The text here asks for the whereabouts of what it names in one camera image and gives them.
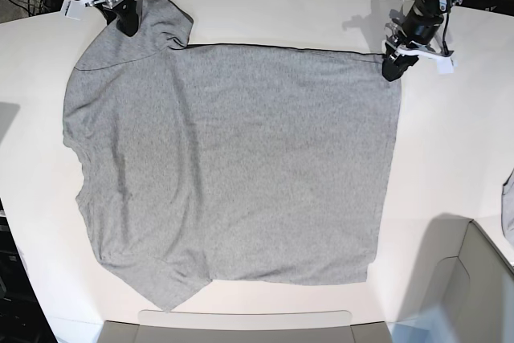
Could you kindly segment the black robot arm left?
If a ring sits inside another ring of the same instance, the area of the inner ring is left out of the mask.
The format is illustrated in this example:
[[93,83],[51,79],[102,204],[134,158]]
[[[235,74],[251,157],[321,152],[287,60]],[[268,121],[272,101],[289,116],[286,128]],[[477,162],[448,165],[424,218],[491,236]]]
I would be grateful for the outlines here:
[[447,45],[447,32],[451,11],[462,1],[415,0],[403,18],[392,18],[382,76],[389,82],[398,80],[421,57],[434,60],[440,74],[452,73],[455,63]]

